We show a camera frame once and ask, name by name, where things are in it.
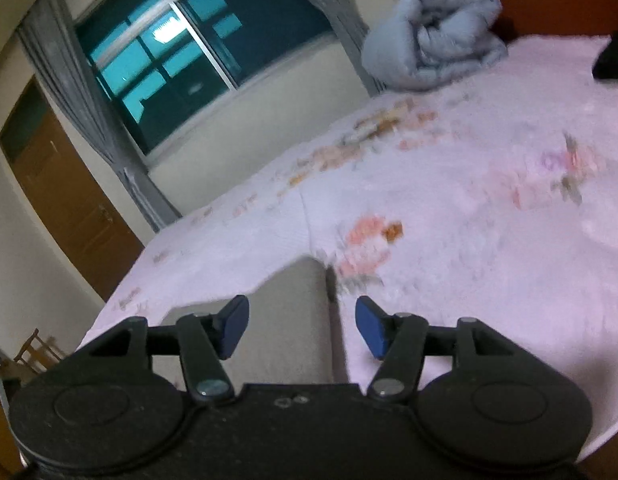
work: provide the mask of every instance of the door handle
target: door handle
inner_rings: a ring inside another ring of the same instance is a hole
[[[106,209],[106,207],[102,204],[98,204],[98,209],[100,210],[100,216],[102,216],[102,218],[104,218],[110,224],[113,224],[113,216],[111,216],[111,213],[108,211],[108,209]]]

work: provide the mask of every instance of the light blue comforter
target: light blue comforter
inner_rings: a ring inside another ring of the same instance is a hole
[[[423,91],[507,56],[489,28],[500,0],[400,0],[365,40],[362,65],[396,90]]]

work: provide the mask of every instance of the gray cushion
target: gray cushion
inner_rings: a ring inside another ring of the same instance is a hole
[[[223,366],[236,391],[244,383],[331,383],[333,355],[326,269],[302,258],[248,294],[249,326]],[[163,325],[181,316],[215,314],[231,298],[173,309]],[[153,370],[183,388],[177,358],[156,357]]]

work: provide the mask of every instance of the window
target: window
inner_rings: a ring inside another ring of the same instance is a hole
[[[105,0],[77,27],[145,154],[200,108],[329,30],[307,0]]]

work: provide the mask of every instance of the pink bedsheet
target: pink bedsheet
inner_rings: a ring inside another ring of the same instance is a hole
[[[303,254],[333,265],[347,371],[377,369],[356,298],[473,316],[576,381],[618,430],[618,88],[606,38],[526,38],[491,70],[385,94],[158,235],[87,333],[256,290]],[[445,370],[427,361],[423,384]]]

